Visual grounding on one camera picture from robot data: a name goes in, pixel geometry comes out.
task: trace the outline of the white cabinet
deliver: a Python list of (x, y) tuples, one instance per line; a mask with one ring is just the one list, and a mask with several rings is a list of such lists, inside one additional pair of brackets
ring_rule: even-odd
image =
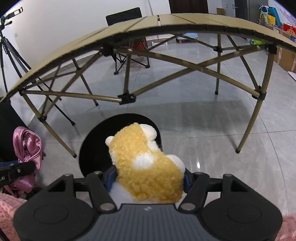
[(235, 17), (234, 0), (222, 0), (222, 8), (224, 8), (226, 16)]

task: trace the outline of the plush toy ear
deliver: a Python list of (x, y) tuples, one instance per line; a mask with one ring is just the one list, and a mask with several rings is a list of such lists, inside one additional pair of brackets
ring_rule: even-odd
[(171, 159), (173, 161), (173, 163), (176, 164), (176, 166), (180, 169), (180, 171), (182, 173), (185, 173), (185, 165), (184, 163), (181, 161), (181, 159), (175, 155), (166, 155), (166, 157), (168, 157), (169, 159)]
[(106, 145), (109, 147), (109, 145), (110, 145), (110, 142), (113, 140), (113, 136), (109, 136), (109, 137), (107, 137), (106, 138), (106, 140), (105, 140), (105, 143), (106, 143)]
[(156, 130), (152, 126), (147, 125), (147, 124), (140, 124), (140, 126), (141, 126), (142, 130), (144, 131), (148, 141), (155, 140), (157, 133), (156, 133)]

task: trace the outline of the pink satin fabric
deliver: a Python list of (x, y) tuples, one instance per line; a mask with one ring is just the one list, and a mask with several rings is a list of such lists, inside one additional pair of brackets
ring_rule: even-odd
[[(36, 165), (36, 170), (41, 167), (42, 160), (42, 144), (40, 137), (33, 131), (28, 130), (23, 126), (19, 126), (13, 133), (13, 147), (19, 163), (33, 161)], [(20, 197), (24, 192), (29, 193), (33, 189), (35, 175), (27, 175), (18, 178), (11, 185), (4, 188), (13, 196)]]

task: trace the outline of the yellow plush toy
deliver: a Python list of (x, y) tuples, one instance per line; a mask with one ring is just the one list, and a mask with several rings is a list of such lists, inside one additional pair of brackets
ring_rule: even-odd
[(119, 208), (122, 203), (180, 203), (184, 163), (165, 155), (155, 142), (156, 130), (134, 123), (106, 139), (118, 177), (110, 196)]

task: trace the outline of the brown door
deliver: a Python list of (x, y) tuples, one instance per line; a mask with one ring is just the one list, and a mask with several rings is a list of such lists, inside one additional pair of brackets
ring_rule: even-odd
[(171, 13), (209, 13), (207, 0), (169, 0)]

